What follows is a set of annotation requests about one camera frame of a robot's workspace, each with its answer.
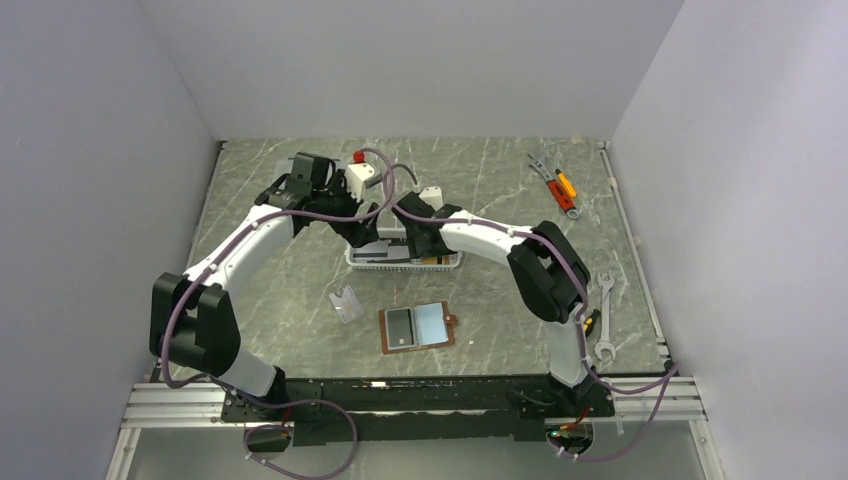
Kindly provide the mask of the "white plastic basket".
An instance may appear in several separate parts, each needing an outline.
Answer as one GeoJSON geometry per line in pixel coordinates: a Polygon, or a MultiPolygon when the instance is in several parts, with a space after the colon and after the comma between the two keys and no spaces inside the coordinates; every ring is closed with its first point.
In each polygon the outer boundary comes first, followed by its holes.
{"type": "Polygon", "coordinates": [[[461,265],[462,254],[413,258],[403,228],[378,229],[378,239],[362,247],[347,246],[347,264],[355,270],[447,271],[461,265]]]}

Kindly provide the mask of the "white striped card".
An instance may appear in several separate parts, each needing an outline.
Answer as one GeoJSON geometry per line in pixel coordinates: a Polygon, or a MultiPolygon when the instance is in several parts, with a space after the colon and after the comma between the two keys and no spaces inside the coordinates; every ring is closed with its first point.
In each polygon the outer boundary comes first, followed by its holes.
{"type": "Polygon", "coordinates": [[[406,245],[390,242],[374,242],[351,250],[350,258],[354,263],[405,263],[410,260],[406,245]]]}

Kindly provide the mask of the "brown leather card holder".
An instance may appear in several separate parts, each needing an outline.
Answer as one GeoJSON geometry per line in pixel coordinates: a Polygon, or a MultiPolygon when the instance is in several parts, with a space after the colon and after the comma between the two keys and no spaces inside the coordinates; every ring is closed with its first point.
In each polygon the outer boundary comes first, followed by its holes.
{"type": "Polygon", "coordinates": [[[442,348],[452,346],[455,343],[454,328],[459,325],[459,321],[458,317],[449,311],[446,301],[404,308],[412,311],[416,344],[409,348],[390,350],[387,345],[384,314],[387,310],[403,308],[380,310],[378,312],[378,326],[381,349],[385,355],[442,348]]]}

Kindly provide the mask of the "clear plastic card sleeve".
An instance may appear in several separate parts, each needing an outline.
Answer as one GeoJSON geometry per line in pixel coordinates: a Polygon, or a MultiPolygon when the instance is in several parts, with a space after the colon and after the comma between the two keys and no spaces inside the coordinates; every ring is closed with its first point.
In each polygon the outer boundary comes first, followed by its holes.
{"type": "Polygon", "coordinates": [[[350,285],[329,294],[340,321],[347,325],[363,317],[365,310],[350,285]]]}

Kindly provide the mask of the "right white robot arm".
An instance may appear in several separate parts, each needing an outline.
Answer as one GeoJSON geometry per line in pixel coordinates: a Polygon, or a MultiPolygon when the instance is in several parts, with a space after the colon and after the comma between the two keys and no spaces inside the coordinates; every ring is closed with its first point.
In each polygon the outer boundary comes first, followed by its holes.
{"type": "Polygon", "coordinates": [[[392,210],[419,254],[471,254],[510,269],[524,305],[545,325],[549,372],[558,381],[550,391],[553,406],[564,415],[585,407],[590,391],[583,381],[591,362],[582,321],[591,274],[562,230],[550,221],[503,224],[449,204],[435,209],[416,193],[392,210]]]}

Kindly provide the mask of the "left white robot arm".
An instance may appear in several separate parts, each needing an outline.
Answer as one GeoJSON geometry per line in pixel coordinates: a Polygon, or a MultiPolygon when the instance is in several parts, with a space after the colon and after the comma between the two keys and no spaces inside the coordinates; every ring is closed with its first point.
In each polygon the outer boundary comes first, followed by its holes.
{"type": "Polygon", "coordinates": [[[279,249],[314,221],[331,226],[352,246],[377,237],[381,206],[360,207],[363,193],[383,174],[358,151],[347,166],[299,152],[288,171],[254,199],[246,218],[210,254],[182,274],[164,273],[154,282],[149,347],[161,361],[171,388],[172,365],[193,369],[195,377],[248,397],[248,407],[264,420],[279,417],[289,400],[286,374],[245,346],[233,306],[235,295],[279,249]]]}

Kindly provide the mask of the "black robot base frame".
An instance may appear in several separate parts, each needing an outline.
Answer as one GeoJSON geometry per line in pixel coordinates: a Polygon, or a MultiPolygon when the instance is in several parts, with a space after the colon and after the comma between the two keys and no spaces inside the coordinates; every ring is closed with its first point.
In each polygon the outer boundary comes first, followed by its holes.
{"type": "Polygon", "coordinates": [[[566,387],[549,374],[290,378],[293,407],[272,409],[228,393],[228,424],[293,425],[296,446],[352,438],[401,441],[506,437],[542,441],[548,429],[615,414],[611,392],[586,379],[566,387]]]}

